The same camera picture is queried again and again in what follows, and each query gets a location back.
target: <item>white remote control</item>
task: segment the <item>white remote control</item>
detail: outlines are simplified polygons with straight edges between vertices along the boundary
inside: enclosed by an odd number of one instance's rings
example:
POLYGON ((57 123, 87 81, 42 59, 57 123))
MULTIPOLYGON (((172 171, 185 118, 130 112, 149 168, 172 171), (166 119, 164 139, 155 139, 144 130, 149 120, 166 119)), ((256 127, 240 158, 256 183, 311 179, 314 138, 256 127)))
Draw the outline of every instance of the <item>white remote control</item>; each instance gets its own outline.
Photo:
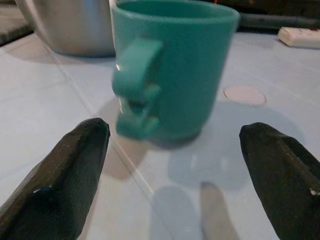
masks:
POLYGON ((320 49, 320 29, 282 27, 278 37, 290 47, 320 49))

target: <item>table surface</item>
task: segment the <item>table surface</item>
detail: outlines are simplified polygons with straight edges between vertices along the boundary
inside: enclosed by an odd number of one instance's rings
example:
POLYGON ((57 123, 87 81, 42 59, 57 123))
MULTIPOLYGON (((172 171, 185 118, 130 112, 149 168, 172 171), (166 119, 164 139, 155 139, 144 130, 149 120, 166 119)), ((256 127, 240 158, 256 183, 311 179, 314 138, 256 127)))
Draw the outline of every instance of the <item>table surface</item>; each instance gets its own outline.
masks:
POLYGON ((56 54, 34 34, 0 48, 0 205, 65 133, 100 116, 112 138, 80 240, 277 240, 239 132, 264 122, 320 158, 320 51, 237 33, 203 131, 171 148, 115 133, 114 65, 56 54), (266 105, 228 100, 229 86, 258 89, 266 105))

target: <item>metal pot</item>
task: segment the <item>metal pot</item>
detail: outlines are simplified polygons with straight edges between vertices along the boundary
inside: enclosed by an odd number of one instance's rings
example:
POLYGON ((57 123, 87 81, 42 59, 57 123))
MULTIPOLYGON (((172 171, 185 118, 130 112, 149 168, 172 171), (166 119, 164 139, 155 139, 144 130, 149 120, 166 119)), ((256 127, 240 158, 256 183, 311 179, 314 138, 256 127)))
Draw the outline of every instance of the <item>metal pot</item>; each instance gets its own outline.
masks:
POLYGON ((114 56, 108 0, 15 0, 35 33, 55 52, 114 56))

